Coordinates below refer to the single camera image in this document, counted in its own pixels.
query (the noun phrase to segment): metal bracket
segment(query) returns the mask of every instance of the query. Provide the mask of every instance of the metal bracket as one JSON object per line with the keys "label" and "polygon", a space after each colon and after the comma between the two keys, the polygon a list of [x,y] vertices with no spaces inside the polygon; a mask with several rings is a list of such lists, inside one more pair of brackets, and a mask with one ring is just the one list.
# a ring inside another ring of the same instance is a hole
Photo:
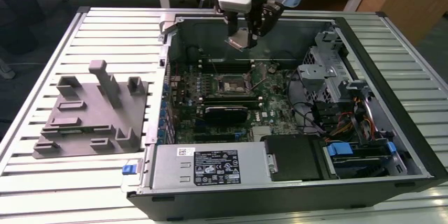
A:
{"label": "metal bracket", "polygon": [[176,27],[176,15],[172,14],[172,13],[161,14],[158,27],[160,27],[160,33],[162,35],[170,33],[173,30],[176,30],[177,29],[177,27]]}

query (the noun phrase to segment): metal slotted table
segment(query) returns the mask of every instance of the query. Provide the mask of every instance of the metal slotted table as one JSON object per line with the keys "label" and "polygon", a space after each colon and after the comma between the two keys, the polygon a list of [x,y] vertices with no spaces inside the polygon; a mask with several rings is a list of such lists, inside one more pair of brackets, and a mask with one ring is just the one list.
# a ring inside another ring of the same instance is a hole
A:
{"label": "metal slotted table", "polygon": [[[145,118],[158,110],[164,72],[158,66],[166,47],[158,40],[160,23],[169,14],[210,14],[197,9],[81,8],[0,143],[0,223],[152,223],[130,204],[125,191],[138,175],[121,167],[144,153],[34,159],[30,154],[54,105],[60,76],[96,82],[88,74],[93,59],[108,62],[117,81],[140,76],[149,84]],[[286,12],[297,16],[342,16],[373,59],[417,127],[448,167],[448,88],[386,17],[374,13]],[[360,76],[354,59],[349,58]],[[146,132],[142,138],[156,132]],[[400,195],[370,208],[334,209],[188,223],[318,223],[448,221],[448,184]]]}

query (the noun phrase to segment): floor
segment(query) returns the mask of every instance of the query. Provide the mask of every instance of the floor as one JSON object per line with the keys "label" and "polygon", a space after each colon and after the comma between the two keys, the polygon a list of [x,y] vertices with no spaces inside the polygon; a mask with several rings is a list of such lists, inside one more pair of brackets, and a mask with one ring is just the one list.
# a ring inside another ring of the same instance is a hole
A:
{"label": "floor", "polygon": [[[173,8],[197,6],[197,0],[170,0],[170,2]],[[38,40],[37,49],[28,54],[13,56],[0,47],[0,57],[16,72],[12,80],[0,78],[0,140],[44,69],[77,7],[160,7],[158,0],[68,0],[66,2],[38,0],[38,3],[46,19],[30,27]],[[445,81],[448,81],[448,71],[444,71],[448,67],[446,41],[448,19],[442,18],[417,45],[417,49]]]}

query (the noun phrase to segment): black cable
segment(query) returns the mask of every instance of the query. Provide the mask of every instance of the black cable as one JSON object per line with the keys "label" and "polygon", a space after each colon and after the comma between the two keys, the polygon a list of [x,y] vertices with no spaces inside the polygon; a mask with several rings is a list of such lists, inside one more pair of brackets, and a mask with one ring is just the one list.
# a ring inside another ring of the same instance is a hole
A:
{"label": "black cable", "polygon": [[313,135],[313,134],[316,134],[316,133],[318,133],[317,132],[317,130],[314,131],[314,132],[305,132],[304,130],[305,130],[305,128],[313,128],[313,129],[316,129],[314,127],[312,127],[312,126],[308,126],[306,125],[306,120],[305,120],[305,118],[306,118],[306,115],[310,113],[310,111],[308,111],[306,113],[305,113],[305,117],[302,118],[302,126],[298,126],[298,128],[302,128],[302,130],[300,131],[300,133],[301,134],[304,134],[304,135]]}
{"label": "black cable", "polygon": [[296,110],[294,106],[293,106],[292,103],[290,103],[290,100],[289,100],[289,87],[290,87],[290,82],[292,82],[292,76],[293,76],[294,74],[298,74],[298,73],[297,73],[297,70],[294,70],[294,71],[292,72],[292,74],[290,74],[290,80],[288,81],[288,85],[286,85],[286,101],[288,101],[288,103],[289,103],[289,106],[290,106],[292,110],[293,110],[293,111],[294,111],[294,112],[304,118],[304,120],[306,120],[306,121],[310,122],[310,124],[312,124],[313,128],[316,129],[316,131],[317,131],[321,135],[324,135],[324,136],[328,137],[326,132],[318,127],[318,125],[313,122],[313,120],[310,120],[302,113],[300,113],[298,110]]}

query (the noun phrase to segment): warning label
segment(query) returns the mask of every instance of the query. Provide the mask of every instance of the warning label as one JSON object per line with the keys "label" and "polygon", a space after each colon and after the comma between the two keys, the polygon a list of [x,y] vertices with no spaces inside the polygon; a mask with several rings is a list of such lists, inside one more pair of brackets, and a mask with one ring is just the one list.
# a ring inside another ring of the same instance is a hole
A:
{"label": "warning label", "polygon": [[194,152],[194,184],[197,186],[240,184],[237,151]]}

